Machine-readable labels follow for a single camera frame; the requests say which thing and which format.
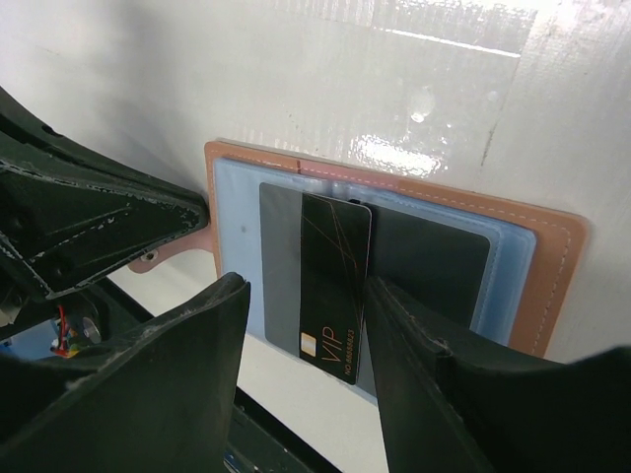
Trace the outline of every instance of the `black card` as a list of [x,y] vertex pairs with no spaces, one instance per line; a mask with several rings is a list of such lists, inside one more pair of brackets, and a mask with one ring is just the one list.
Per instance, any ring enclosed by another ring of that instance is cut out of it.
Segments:
[[303,194],[300,358],[355,384],[371,211]]
[[427,308],[468,328],[490,250],[486,236],[368,207],[373,213],[371,276],[393,282]]

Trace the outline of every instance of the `white tabletop surface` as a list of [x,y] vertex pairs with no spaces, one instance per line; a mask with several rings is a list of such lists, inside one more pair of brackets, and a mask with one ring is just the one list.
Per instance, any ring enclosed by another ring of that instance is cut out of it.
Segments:
[[[4,0],[0,86],[56,131],[206,192],[217,137],[587,217],[547,358],[631,342],[631,2]],[[114,281],[154,313],[214,278],[184,254]],[[247,338],[240,386],[348,472],[377,408]]]

